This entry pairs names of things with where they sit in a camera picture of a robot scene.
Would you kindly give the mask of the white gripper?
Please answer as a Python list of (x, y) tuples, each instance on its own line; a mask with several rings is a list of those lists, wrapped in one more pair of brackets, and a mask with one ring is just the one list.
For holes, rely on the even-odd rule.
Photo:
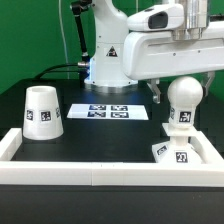
[(132, 80), (148, 80), (153, 101), (159, 104), (160, 81), (154, 78), (203, 73), (204, 96), (224, 69), (224, 21), (211, 22), (198, 40), (175, 41), (171, 31), (132, 32), (124, 42), (123, 71)]

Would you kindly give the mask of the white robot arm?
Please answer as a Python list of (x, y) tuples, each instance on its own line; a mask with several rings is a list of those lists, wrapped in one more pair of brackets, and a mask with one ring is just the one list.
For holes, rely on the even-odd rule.
[(85, 85), (120, 93), (145, 80), (160, 101), (159, 80), (202, 73), (209, 88), (224, 70), (224, 14), (211, 15), (209, 0), (162, 0), (126, 16), (112, 0), (93, 0), (96, 50)]

